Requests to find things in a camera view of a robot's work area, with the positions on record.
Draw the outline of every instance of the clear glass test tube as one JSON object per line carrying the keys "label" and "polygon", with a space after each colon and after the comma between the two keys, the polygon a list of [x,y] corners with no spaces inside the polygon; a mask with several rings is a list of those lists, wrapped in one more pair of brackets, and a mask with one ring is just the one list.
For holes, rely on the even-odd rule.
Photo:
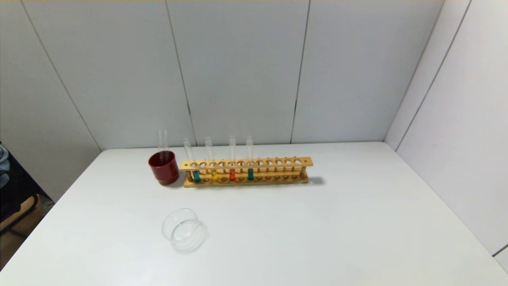
{"label": "clear glass test tube", "polygon": [[254,180],[254,169],[252,168],[252,165],[254,165],[254,162],[253,162],[253,155],[252,155],[252,137],[249,136],[247,137],[247,154],[248,154],[248,162],[247,164],[249,165],[249,169],[247,171],[247,179],[249,181],[252,181]]}
{"label": "clear glass test tube", "polygon": [[[205,138],[205,146],[206,146],[206,153],[208,154],[208,163],[210,166],[215,167],[215,158],[213,157],[213,145],[212,145],[212,138],[206,137]],[[212,181],[217,182],[217,169],[212,169]]]}
{"label": "clear glass test tube", "polygon": [[164,163],[169,163],[169,138],[168,130],[163,130],[163,144],[164,144]]}
{"label": "clear glass test tube", "polygon": [[163,141],[163,132],[162,129],[157,130],[157,153],[159,153],[159,158],[161,159],[161,162],[164,161],[164,141]]}
{"label": "clear glass test tube", "polygon": [[[185,138],[183,140],[183,146],[185,147],[185,152],[187,153],[187,159],[192,162],[191,166],[196,167],[198,164],[196,163],[196,161],[194,161],[194,154],[192,152],[191,142],[189,142],[188,138]],[[201,177],[199,176],[198,170],[192,171],[192,174],[194,175],[194,181],[196,183],[201,182]]]}
{"label": "clear glass test tube", "polygon": [[229,157],[230,157],[230,167],[229,170],[229,180],[234,181],[236,179],[235,176],[235,148],[236,148],[236,138],[234,135],[229,137]]}

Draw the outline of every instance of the teal liquid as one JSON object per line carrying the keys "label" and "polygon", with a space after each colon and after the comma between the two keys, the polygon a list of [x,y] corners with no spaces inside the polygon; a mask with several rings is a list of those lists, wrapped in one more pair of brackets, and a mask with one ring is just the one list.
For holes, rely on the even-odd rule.
{"label": "teal liquid", "polygon": [[192,174],[194,174],[194,182],[199,183],[201,182],[201,177],[199,177],[199,171],[192,171]]}
{"label": "teal liquid", "polygon": [[247,179],[248,179],[249,181],[254,180],[254,169],[250,168],[250,169],[248,170]]}

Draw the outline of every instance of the floor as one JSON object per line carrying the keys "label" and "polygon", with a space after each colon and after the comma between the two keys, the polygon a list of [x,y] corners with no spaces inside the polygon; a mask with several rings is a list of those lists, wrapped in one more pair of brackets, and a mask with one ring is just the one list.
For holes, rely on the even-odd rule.
{"label": "floor", "polygon": [[[41,206],[41,200],[39,196],[39,202],[37,203],[36,209],[28,214],[24,219],[22,219],[19,223],[17,223],[12,229],[28,236],[39,224],[43,217],[43,208]],[[12,220],[16,219],[21,213],[27,210],[34,199],[30,197],[25,202],[21,204],[21,210],[11,217],[0,223],[0,228],[4,228],[8,225]],[[5,266],[5,264],[9,261],[9,259],[14,255],[14,253],[18,250],[18,248],[23,244],[24,240],[12,233],[5,233],[0,237],[0,271]]]}

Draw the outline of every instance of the test tube rack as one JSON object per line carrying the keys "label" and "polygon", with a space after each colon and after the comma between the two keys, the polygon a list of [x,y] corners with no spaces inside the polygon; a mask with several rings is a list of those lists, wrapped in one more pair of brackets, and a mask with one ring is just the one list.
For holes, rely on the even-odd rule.
{"label": "test tube rack", "polygon": [[[284,158],[258,158],[248,164],[247,159],[215,160],[210,164],[208,160],[183,161],[180,170],[185,171],[186,178],[183,186],[192,187],[219,187],[219,186],[247,186],[247,185],[278,185],[278,184],[304,184],[309,182],[307,167],[314,166],[310,157],[284,157]],[[247,179],[247,171],[252,168],[254,179]],[[235,169],[236,179],[230,181],[229,170]],[[201,180],[194,181],[193,171],[199,171]],[[216,181],[212,179],[212,170],[217,171]]]}

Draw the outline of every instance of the white table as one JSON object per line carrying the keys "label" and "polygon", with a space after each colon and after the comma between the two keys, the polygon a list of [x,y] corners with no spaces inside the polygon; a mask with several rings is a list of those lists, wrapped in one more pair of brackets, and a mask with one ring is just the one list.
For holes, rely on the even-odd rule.
{"label": "white table", "polygon": [[[228,188],[184,189],[184,176],[159,185],[147,164],[155,151],[103,152],[0,272],[0,285],[508,285],[384,143],[255,146],[256,157],[311,156],[311,183]],[[161,235],[164,218],[183,207],[208,230],[189,254]]]}

